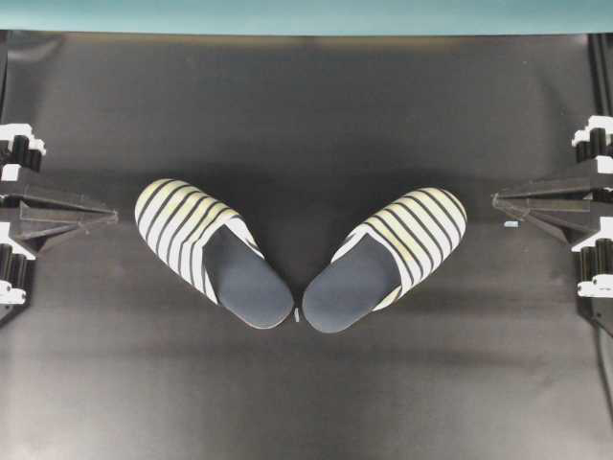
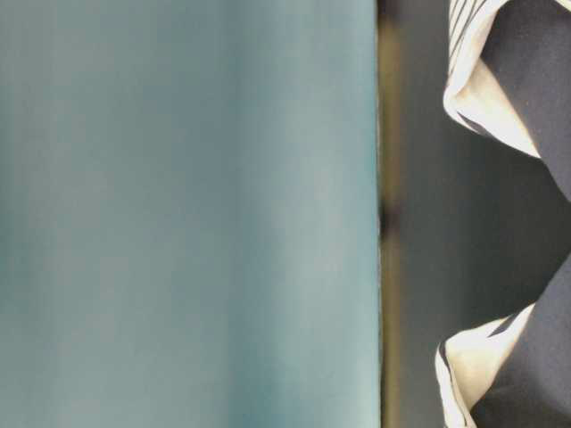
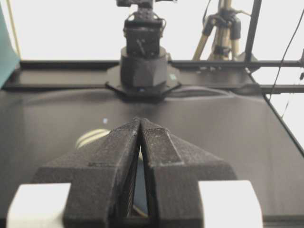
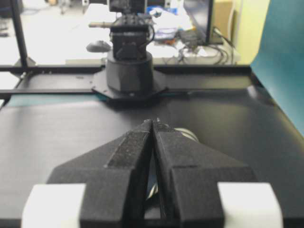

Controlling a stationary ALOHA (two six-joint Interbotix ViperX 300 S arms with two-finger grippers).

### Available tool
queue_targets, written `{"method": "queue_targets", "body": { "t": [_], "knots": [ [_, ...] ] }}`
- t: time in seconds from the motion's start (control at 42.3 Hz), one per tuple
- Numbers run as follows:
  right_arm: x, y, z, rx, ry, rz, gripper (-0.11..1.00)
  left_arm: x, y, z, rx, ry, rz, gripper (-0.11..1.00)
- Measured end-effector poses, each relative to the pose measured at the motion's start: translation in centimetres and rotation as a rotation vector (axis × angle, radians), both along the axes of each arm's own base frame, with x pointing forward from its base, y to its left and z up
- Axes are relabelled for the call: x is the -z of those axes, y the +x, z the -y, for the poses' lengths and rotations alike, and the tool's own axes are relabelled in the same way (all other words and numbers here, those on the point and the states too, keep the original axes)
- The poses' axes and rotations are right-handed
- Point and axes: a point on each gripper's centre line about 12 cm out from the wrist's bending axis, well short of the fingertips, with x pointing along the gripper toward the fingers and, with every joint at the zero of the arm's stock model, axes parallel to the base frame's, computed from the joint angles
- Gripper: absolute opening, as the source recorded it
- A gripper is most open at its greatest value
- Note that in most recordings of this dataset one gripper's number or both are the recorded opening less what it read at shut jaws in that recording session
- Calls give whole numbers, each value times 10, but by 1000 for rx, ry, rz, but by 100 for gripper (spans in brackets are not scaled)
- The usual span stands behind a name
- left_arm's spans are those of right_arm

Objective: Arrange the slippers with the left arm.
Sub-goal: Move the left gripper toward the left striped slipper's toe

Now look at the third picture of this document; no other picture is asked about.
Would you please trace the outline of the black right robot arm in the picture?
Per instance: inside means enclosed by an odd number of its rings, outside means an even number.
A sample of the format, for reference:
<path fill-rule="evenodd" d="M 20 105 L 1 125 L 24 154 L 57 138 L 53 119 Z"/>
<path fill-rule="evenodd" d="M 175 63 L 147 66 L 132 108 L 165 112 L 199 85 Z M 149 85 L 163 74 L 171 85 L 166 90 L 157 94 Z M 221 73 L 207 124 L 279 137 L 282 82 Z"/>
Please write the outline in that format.
<path fill-rule="evenodd" d="M 136 5 L 125 21 L 126 46 L 121 50 L 119 91 L 132 98 L 160 98 L 168 90 L 169 65 L 160 46 L 165 25 L 151 0 L 119 0 Z M 157 228 L 205 227 L 199 181 L 235 180 L 231 165 L 146 118 L 140 120 L 139 144 L 147 210 Z"/>

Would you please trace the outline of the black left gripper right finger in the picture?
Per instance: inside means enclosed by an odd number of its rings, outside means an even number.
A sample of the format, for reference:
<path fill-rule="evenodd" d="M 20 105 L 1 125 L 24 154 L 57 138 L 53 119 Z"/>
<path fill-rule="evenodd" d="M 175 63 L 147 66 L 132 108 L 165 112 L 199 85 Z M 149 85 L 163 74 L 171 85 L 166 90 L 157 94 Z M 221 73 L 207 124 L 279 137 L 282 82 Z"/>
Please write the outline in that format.
<path fill-rule="evenodd" d="M 140 138 L 148 213 L 154 226 L 202 228 L 198 182 L 236 180 L 231 165 L 145 118 Z"/>

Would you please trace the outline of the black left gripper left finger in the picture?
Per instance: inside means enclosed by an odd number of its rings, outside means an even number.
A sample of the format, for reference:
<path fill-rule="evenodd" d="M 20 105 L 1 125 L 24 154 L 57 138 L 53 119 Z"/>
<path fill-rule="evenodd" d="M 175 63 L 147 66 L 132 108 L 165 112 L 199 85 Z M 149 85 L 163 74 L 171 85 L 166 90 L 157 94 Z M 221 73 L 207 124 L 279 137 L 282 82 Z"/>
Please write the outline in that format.
<path fill-rule="evenodd" d="M 132 214 L 140 119 L 41 166 L 33 183 L 70 183 L 66 228 L 108 228 Z"/>

